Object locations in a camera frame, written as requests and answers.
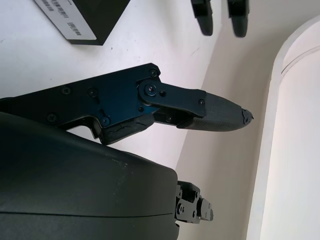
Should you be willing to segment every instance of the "screw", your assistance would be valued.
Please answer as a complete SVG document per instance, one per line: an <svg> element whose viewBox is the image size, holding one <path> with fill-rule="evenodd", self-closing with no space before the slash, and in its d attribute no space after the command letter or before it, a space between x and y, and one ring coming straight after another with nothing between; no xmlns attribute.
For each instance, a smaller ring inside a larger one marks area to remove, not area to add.
<svg viewBox="0 0 320 240"><path fill-rule="evenodd" d="M64 86L62 89L61 89L61 92L64 94L64 95L68 95L71 93L71 89L67 86Z"/></svg>
<svg viewBox="0 0 320 240"><path fill-rule="evenodd" d="M152 68L150 70L150 75L151 75L151 77L157 77L158 76L158 71L156 69Z"/></svg>
<svg viewBox="0 0 320 240"><path fill-rule="evenodd" d="M145 86L144 91L148 96L153 97L153 96L156 95L156 89L157 88L156 88L155 85L148 84L148 85Z"/></svg>
<svg viewBox="0 0 320 240"><path fill-rule="evenodd" d="M205 106L205 100L204 99L200 99L199 100L199 104L204 107Z"/></svg>
<svg viewBox="0 0 320 240"><path fill-rule="evenodd" d="M110 119L107 116L102 117L100 119L100 123L101 123L102 127L106 127L106 126L108 126L110 124Z"/></svg>
<svg viewBox="0 0 320 240"><path fill-rule="evenodd" d="M55 113L49 113L48 116L46 117L46 119L47 119L47 121L48 121L49 123L52 123L52 124L53 124L54 122L57 121L58 116L57 116Z"/></svg>
<svg viewBox="0 0 320 240"><path fill-rule="evenodd" d="M94 87L90 88L87 93L91 98L96 98L98 96L98 90Z"/></svg>
<svg viewBox="0 0 320 240"><path fill-rule="evenodd" d="M166 93L165 90L161 90L161 91L159 92L159 95L160 95L161 97L165 97L165 96L167 95L167 93Z"/></svg>

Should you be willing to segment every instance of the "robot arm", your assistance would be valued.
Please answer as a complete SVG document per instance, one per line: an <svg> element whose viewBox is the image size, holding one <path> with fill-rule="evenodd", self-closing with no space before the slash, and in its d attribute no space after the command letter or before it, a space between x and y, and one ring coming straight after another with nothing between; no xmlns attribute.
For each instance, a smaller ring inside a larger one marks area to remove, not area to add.
<svg viewBox="0 0 320 240"><path fill-rule="evenodd" d="M145 64L0 101L0 112L69 130L87 126L103 145L153 123L226 132L247 126L252 114L222 97L162 83Z"/></svg>

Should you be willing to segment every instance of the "black plastic casing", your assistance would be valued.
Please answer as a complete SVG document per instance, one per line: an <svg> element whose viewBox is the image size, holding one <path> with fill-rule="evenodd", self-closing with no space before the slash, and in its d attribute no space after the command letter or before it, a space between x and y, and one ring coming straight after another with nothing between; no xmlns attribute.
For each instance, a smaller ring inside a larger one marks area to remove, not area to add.
<svg viewBox="0 0 320 240"><path fill-rule="evenodd" d="M177 174L0 112L1 240L176 240Z"/></svg>

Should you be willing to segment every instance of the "white label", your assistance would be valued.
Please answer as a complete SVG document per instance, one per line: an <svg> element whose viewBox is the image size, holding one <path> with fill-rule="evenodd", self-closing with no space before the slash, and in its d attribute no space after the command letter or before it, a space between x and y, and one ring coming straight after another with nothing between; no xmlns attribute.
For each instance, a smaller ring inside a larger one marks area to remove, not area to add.
<svg viewBox="0 0 320 240"><path fill-rule="evenodd" d="M72 0L34 0L66 39L96 40Z"/></svg>

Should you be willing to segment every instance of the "black box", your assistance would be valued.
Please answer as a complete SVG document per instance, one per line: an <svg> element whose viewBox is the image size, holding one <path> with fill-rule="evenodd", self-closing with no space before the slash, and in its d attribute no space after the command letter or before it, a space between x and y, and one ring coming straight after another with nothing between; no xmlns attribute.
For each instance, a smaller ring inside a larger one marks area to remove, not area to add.
<svg viewBox="0 0 320 240"><path fill-rule="evenodd" d="M130 0L34 0L71 44L103 45Z"/></svg>

